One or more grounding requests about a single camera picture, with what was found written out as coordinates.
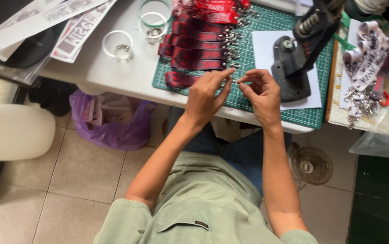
red lanyard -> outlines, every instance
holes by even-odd
[[[169,71],[165,74],[166,86],[170,88],[185,88],[192,86],[201,75],[186,75],[176,71]]]
[[[216,24],[237,24],[238,16],[234,12],[198,12],[193,17]]]
[[[179,15],[176,19],[178,23],[181,23],[185,26],[190,26],[191,28],[198,31],[206,32],[229,32],[229,26],[213,24],[201,19],[192,18],[188,15]]]
[[[187,36],[191,39],[199,41],[223,41],[226,39],[226,34],[223,32],[206,32],[198,31],[190,28],[189,26],[184,26],[181,23],[173,22],[172,23],[172,34]]]
[[[158,54],[166,58],[171,58],[173,55],[174,47],[175,46],[169,44],[160,43],[160,46],[158,47]]]
[[[197,8],[209,9],[216,12],[235,12],[237,4],[232,0],[194,1]]]
[[[174,46],[188,49],[218,49],[227,47],[227,44],[224,42],[202,42],[186,36],[174,36],[171,43]]]
[[[210,59],[210,60],[187,60],[172,58],[170,66],[176,69],[195,69],[195,70],[224,70],[226,69],[226,60]]]
[[[376,75],[376,82],[370,92],[370,97],[374,100],[381,100],[383,95],[383,85],[384,80],[386,79],[387,74],[389,73],[389,54],[387,55],[386,60],[382,64],[378,74]]]
[[[177,59],[227,59],[227,50],[221,49],[185,49],[182,47],[175,46],[173,49],[172,57]]]

white plastic jug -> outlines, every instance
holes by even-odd
[[[0,104],[0,161],[36,158],[53,142],[56,122],[45,109]]]

hand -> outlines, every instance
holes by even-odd
[[[240,90],[253,107],[256,118],[265,129],[281,126],[280,87],[266,69],[251,69],[238,79]]]
[[[188,101],[182,119],[186,119],[195,129],[201,130],[208,121],[217,113],[230,92],[233,79],[230,74],[233,69],[223,71],[205,72],[203,76],[190,87]],[[221,93],[216,97],[215,93],[220,88],[222,81],[226,80]]]

green cutting mat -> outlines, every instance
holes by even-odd
[[[236,62],[241,64],[241,67],[232,75],[233,78],[240,78],[247,70],[255,68],[255,57],[253,55],[252,31],[290,31],[295,23],[299,20],[293,14],[286,13],[277,9],[268,8],[258,4],[252,4],[255,10],[260,14],[258,18],[246,17],[250,20],[250,24],[237,29],[244,37],[239,40],[240,44],[235,46],[240,49],[240,58]],[[333,39],[328,42],[327,46],[322,50],[316,60],[318,69],[319,90],[321,93],[322,108],[305,108],[305,109],[288,109],[282,110],[282,120],[292,123],[305,125],[319,129],[322,123],[322,115],[324,112],[324,102],[328,87],[328,78],[330,74],[331,55],[333,52]],[[188,95],[189,88],[171,89],[165,84],[165,73],[167,71],[179,71],[190,75],[202,75],[204,71],[200,70],[184,70],[173,69],[170,67],[170,58],[160,57],[157,69],[155,70],[154,81],[152,85],[156,88],[177,92]],[[236,83],[232,84],[232,89],[224,103],[232,108],[253,112],[252,105],[247,98],[242,97],[242,93]]]

jeans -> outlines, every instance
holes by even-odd
[[[176,125],[176,122],[183,113],[183,108],[170,107],[166,136]],[[285,148],[287,150],[291,145],[292,135],[286,132],[284,132],[283,135]],[[223,145],[217,140],[213,125],[211,122],[208,122],[203,129],[188,142],[182,151],[220,156],[250,180],[263,197],[262,161],[264,140],[262,129],[250,136]]]

